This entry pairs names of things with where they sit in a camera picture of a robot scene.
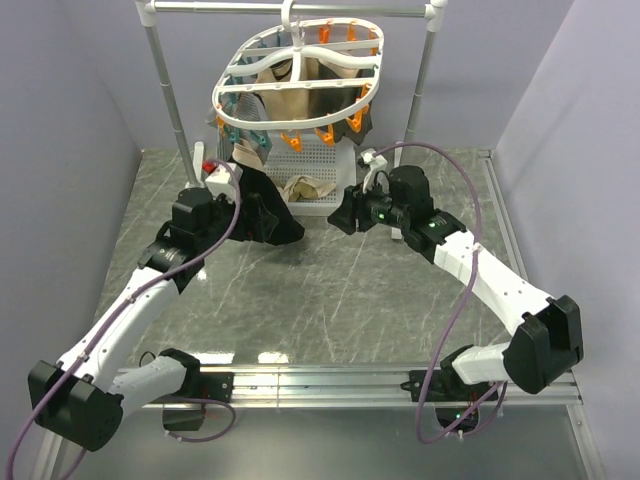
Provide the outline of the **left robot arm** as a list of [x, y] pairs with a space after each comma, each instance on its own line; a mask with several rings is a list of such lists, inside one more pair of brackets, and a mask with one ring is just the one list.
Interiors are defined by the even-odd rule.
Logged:
[[205, 398], [194, 356], [169, 348], [120, 375], [129, 351], [147, 327], [203, 268], [226, 239], [266, 241], [278, 223], [261, 196], [239, 202], [205, 188], [182, 190], [171, 218], [143, 251], [127, 285], [92, 329], [55, 364], [38, 362], [28, 375], [37, 425], [95, 452], [122, 420], [163, 397]]

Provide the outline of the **black underwear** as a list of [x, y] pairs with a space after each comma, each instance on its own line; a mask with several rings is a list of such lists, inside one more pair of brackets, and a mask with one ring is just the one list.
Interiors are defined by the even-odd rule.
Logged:
[[247, 198], [250, 193], [257, 193], [266, 208], [278, 217], [278, 226], [267, 244], [281, 246], [300, 241], [305, 234], [304, 227], [294, 219], [276, 185], [266, 175], [263, 164], [249, 146], [236, 144], [228, 163], [236, 163], [242, 170], [239, 178], [241, 213], [230, 238], [240, 242], [253, 241], [247, 235]]

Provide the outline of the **white clip hanger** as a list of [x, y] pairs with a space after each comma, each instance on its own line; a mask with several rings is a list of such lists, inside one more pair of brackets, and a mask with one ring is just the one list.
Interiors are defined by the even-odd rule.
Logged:
[[[370, 40], [376, 33], [383, 34], [382, 29], [376, 24], [374, 28], [351, 27], [338, 24], [331, 25], [327, 19], [320, 19], [321, 25], [307, 26], [302, 29], [305, 44], [337, 44], [347, 40]], [[302, 144], [300, 134], [303, 131], [313, 131], [328, 146], [333, 146], [344, 138], [350, 139], [355, 144], [362, 143], [371, 130], [371, 103], [378, 91], [380, 83], [381, 66], [378, 68], [345, 68], [331, 61], [306, 57], [302, 60], [299, 79], [301, 81], [326, 81], [326, 80], [351, 80], [356, 84], [351, 87], [325, 87], [325, 88], [301, 88], [316, 90], [319, 95], [318, 103], [325, 113], [324, 116], [293, 121], [271, 121], [266, 116], [266, 110], [262, 122], [244, 121], [228, 115], [222, 108], [224, 98], [233, 94], [253, 93], [259, 91], [286, 90], [285, 84], [289, 82], [274, 82], [256, 84], [257, 75], [281, 61], [270, 61], [264, 69], [247, 77], [224, 78], [223, 74], [217, 81], [212, 92], [212, 107], [215, 108], [218, 124], [224, 124], [246, 130], [266, 130], [275, 132], [287, 143], [298, 151]]]

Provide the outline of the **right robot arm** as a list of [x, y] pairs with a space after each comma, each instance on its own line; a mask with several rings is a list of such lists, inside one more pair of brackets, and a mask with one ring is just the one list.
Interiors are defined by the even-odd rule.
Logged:
[[531, 285], [476, 242], [460, 220], [435, 207], [421, 168], [400, 166], [387, 178], [387, 188], [373, 175], [346, 187], [329, 224], [348, 235], [377, 224], [399, 229], [410, 249], [471, 286], [511, 337], [446, 357], [440, 384], [448, 397], [460, 400], [476, 384], [502, 381], [537, 394], [583, 360], [581, 313], [571, 297], [554, 298]]

